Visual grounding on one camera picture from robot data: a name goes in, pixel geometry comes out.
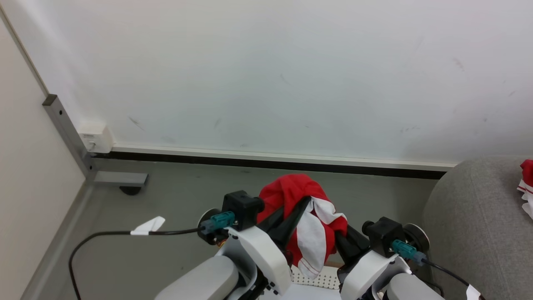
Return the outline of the grey fabric sofa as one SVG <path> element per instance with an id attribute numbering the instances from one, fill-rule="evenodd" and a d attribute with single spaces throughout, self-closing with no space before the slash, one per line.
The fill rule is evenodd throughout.
<path id="1" fill-rule="evenodd" d="M 472 285 L 486 300 L 533 300 L 533 219 L 522 208 L 525 156 L 459 163 L 425 205 L 429 259 Z"/>

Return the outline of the white perforated laundry basket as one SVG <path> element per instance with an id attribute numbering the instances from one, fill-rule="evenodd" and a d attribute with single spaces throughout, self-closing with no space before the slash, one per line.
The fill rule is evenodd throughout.
<path id="1" fill-rule="evenodd" d="M 322 271 L 313 279 L 307 277 L 301 271 L 295 267 L 291 267 L 292 282 L 297 285 L 308 285 L 316 288 L 325 288 L 331 290 L 340 289 L 340 281 L 337 276 L 338 268 L 331 266 L 324 266 Z"/>

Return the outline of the grey metal partition frame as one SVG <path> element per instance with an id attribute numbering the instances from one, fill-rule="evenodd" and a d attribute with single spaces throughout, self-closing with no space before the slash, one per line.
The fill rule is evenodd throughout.
<path id="1" fill-rule="evenodd" d="M 89 226 L 93 220 L 92 217 L 84 218 L 82 215 L 95 188 L 133 186 L 143 189 L 149 179 L 148 173 L 101 171 L 83 145 L 59 97 L 48 95 L 42 107 L 69 150 L 70 156 L 78 165 L 84 181 L 21 300 L 59 300 L 65 287 L 71 284 L 68 262 L 72 250 L 77 245 L 76 239 L 82 238 L 87 233 L 87 230 L 79 228 L 78 224 Z"/>

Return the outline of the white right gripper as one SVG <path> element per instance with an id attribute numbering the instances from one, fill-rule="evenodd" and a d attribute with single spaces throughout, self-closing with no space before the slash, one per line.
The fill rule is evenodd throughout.
<path id="1" fill-rule="evenodd" d="M 367 237 L 350 225 L 345 234 L 335 232 L 335 248 L 345 264 L 339 268 L 341 300 L 383 300 L 393 277 L 411 273 L 408 263 L 398 254 L 386 258 L 371 250 L 360 258 L 369 247 Z"/>

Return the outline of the black baseboard strip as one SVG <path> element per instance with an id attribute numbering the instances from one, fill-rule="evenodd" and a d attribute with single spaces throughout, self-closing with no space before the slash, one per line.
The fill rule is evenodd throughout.
<path id="1" fill-rule="evenodd" d="M 250 159 L 223 159 L 201 156 L 147 154 L 115 151 L 112 151 L 108 154 L 93 154 L 92 158 L 142 162 L 173 162 L 186 163 L 191 165 L 218 165 L 327 173 L 352 173 L 358 175 L 381 175 L 384 177 L 416 179 L 441 179 L 446 174 L 445 171 L 410 170 L 405 168 L 322 165 L 318 163 L 257 161 Z"/>

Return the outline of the white wall socket box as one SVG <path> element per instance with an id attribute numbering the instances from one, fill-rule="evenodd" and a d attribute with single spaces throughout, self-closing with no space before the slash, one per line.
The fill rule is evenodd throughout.
<path id="1" fill-rule="evenodd" d="M 114 146 L 114 139 L 109 128 L 103 123 L 83 124 L 77 133 L 88 152 L 110 153 Z"/>

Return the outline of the red garment with white stripes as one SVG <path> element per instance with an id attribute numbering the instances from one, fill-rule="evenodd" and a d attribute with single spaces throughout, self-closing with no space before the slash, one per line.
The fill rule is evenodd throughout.
<path id="1" fill-rule="evenodd" d="M 526 159 L 521 164 L 522 179 L 517 187 L 517 190 L 522 192 L 521 199 L 525 201 L 522 209 L 533 220 L 533 160 Z"/>

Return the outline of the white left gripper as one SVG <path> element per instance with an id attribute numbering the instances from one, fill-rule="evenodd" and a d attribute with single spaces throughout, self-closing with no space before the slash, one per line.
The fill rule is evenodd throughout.
<path id="1" fill-rule="evenodd" d="M 282 251 L 295 232 L 303 213 L 311 201 L 301 199 L 287 217 L 285 207 L 276 209 L 268 217 L 243 231 L 229 228 L 229 238 L 219 249 L 219 255 L 230 258 L 237 267 L 244 286 L 232 294 L 261 294 L 270 287 L 274 294 L 285 294 L 292 285 L 292 272 Z M 268 233 L 273 230 L 273 240 Z"/>

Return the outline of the red and white garment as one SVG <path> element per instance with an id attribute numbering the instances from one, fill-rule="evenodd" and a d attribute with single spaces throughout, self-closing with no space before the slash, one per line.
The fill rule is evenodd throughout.
<path id="1" fill-rule="evenodd" d="M 336 253 L 335 233 L 346 236 L 348 220 L 337 212 L 322 187 L 308 175 L 295 173 L 283 175 L 266 185 L 259 193 L 265 208 L 257 216 L 260 223 L 279 208 L 287 218 L 297 205 L 310 199 L 288 241 L 292 265 L 301 274 L 314 280 L 325 266 L 330 255 Z"/>

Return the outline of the beige partition panel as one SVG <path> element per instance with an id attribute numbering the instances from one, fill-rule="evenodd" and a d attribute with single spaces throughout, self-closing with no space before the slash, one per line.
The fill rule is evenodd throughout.
<path id="1" fill-rule="evenodd" d="M 0 300 L 21 300 L 85 177 L 0 8 Z"/>

